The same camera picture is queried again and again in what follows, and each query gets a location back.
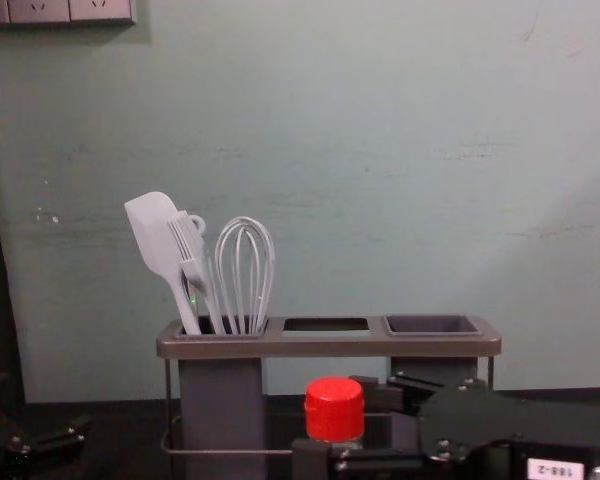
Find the light blue wall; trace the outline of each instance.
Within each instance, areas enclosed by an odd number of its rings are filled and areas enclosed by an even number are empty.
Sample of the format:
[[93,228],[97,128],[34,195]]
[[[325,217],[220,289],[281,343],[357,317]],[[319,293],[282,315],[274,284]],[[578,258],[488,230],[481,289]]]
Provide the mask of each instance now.
[[216,233],[261,219],[273,314],[468,312],[504,334],[499,387],[600,386],[600,0],[141,0],[139,18],[0,33],[29,400],[161,395],[176,309],[122,207],[149,190]]

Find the empty compartment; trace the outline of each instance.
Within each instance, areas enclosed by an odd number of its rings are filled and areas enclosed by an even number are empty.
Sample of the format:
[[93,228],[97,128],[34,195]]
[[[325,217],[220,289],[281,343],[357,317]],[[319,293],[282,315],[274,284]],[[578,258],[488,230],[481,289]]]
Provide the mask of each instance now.
[[369,335],[366,318],[287,318],[284,337],[361,337]]
[[480,335],[480,330],[464,315],[387,315],[392,335]]

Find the white spatula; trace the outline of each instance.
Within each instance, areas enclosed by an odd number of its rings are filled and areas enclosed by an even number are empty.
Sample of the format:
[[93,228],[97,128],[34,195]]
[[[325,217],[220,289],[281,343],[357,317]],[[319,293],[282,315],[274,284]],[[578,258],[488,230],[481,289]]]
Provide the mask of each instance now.
[[128,201],[124,207],[144,263],[171,287],[186,333],[200,335],[198,319],[191,310],[184,285],[178,245],[168,224],[178,213],[178,209],[161,192],[142,195]]

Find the whisk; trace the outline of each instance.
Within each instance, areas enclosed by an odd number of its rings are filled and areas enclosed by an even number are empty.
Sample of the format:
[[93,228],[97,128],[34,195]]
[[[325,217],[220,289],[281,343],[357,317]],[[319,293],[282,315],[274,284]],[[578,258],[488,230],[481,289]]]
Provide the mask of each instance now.
[[[242,288],[245,277],[241,261],[243,253],[246,253],[249,263],[248,292]],[[225,276],[227,263],[231,268],[232,292],[227,288]],[[264,225],[249,217],[236,217],[227,223],[216,244],[214,267],[214,281],[222,294],[224,314],[227,316],[232,333],[262,332],[275,267],[273,239]],[[245,310],[247,293],[248,309]]]

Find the utensil handle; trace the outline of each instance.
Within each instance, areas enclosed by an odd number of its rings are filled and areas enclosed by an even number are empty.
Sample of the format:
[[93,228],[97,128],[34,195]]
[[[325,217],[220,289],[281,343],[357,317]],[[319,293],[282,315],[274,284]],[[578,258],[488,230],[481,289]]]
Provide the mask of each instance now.
[[193,310],[191,310],[191,304],[189,303],[189,299],[184,293],[182,286],[179,286],[178,284],[171,284],[171,290],[173,290],[173,296],[176,299],[176,305],[178,306],[178,311],[180,312],[180,318],[182,320],[182,325],[184,326],[184,331],[187,333],[187,335],[202,335],[198,319],[193,313]]
[[213,330],[215,334],[226,335],[227,331],[222,323],[222,316],[220,315],[220,311],[218,310],[218,306],[214,301],[213,295],[206,291],[201,293],[205,303],[207,304],[207,310],[209,310],[209,317],[211,318],[211,323],[213,324]]

